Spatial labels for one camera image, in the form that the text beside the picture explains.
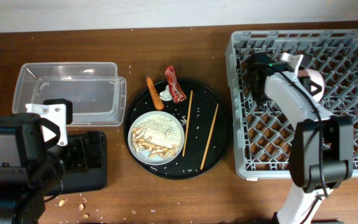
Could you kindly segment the grey bowl with rice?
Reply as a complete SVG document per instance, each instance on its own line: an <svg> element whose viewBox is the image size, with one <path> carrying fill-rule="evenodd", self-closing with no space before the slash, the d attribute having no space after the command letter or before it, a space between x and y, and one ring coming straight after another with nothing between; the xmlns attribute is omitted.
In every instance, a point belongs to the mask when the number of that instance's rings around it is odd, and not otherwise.
<svg viewBox="0 0 358 224"><path fill-rule="evenodd" d="M178 157L185 143L181 122L163 111L140 115L129 126L130 153L142 164L164 165Z"/></svg>

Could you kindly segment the orange carrot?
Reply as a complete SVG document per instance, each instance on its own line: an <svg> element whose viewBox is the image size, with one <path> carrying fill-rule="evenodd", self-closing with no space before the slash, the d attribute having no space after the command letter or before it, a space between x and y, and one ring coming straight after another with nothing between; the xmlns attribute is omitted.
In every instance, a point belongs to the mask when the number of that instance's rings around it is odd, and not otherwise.
<svg viewBox="0 0 358 224"><path fill-rule="evenodd" d="M150 95L152 97L153 104L155 106L156 110L163 110L164 109L164 103L160 99L160 96L155 89L155 85L150 77L146 78L147 87L149 89Z"/></svg>

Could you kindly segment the wooden chopstick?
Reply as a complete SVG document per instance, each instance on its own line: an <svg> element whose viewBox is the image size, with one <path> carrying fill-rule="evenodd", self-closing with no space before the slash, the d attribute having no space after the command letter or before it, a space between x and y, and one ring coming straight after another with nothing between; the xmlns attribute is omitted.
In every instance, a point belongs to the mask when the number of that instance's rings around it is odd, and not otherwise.
<svg viewBox="0 0 358 224"><path fill-rule="evenodd" d="M190 117L191 117L192 102L193 102L193 90L191 90L191 92L190 92L190 99L189 99L189 105L188 105L188 114L187 114L187 118L186 118L185 141L184 141L184 145L183 145L182 157L185 157L185 153L186 153L186 144L187 144L187 140L188 140L188 130L189 130L189 127L190 127Z"/></svg>
<svg viewBox="0 0 358 224"><path fill-rule="evenodd" d="M214 131L214 126L215 126L215 123L216 123L216 117L218 115L218 110L219 110L219 103L217 103L216 109L214 111L214 116L213 116L213 120L211 122L211 127L210 127L210 130L209 130L208 139L207 139L207 142L206 142L206 147L204 149L204 154L203 154L203 158L202 158L201 165L200 165L200 170L203 170L204 166L205 166L206 157L207 157L208 151L209 151L209 145L210 145L210 142L211 142L211 138L212 138L213 131Z"/></svg>

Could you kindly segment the white tissue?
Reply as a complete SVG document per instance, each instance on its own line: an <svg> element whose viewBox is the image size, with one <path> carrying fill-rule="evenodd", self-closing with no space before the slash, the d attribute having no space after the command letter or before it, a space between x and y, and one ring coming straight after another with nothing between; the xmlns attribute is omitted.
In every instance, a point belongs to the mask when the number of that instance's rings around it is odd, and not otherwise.
<svg viewBox="0 0 358 224"><path fill-rule="evenodd" d="M164 91L161 91L159 93L159 97L162 101L172 101L173 100L168 85L165 87Z"/></svg>

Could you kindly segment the red snack wrapper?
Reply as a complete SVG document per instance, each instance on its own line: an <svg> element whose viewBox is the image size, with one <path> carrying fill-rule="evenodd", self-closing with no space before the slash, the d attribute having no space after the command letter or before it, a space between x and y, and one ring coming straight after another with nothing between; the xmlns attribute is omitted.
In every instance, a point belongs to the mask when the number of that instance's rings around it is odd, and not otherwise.
<svg viewBox="0 0 358 224"><path fill-rule="evenodd" d="M165 69L165 76L167 78L168 87L169 87L170 94L173 98L173 102L180 103L184 101L186 99L186 95L184 94L183 90L181 89L178 83L176 72L173 65L169 65Z"/></svg>

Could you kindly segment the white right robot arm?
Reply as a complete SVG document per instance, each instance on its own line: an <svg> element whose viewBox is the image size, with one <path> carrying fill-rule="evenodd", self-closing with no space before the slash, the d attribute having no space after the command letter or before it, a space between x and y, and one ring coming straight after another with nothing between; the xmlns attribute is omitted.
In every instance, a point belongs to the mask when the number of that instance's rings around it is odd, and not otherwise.
<svg viewBox="0 0 358 224"><path fill-rule="evenodd" d="M295 130L288 161L293 185L272 223L311 223L329 194L352 177L354 125L324 108L324 79L303 68L303 55L266 53L246 59L247 87L257 103L273 101Z"/></svg>

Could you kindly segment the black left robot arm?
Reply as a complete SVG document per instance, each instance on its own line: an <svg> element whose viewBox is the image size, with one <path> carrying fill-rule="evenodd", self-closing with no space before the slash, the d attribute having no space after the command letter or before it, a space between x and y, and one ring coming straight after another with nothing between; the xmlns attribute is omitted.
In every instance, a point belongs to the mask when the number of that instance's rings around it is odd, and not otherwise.
<svg viewBox="0 0 358 224"><path fill-rule="evenodd" d="M63 184L71 162L66 126L72 102L45 100L26 109L0 117L0 223L38 223L46 195Z"/></svg>

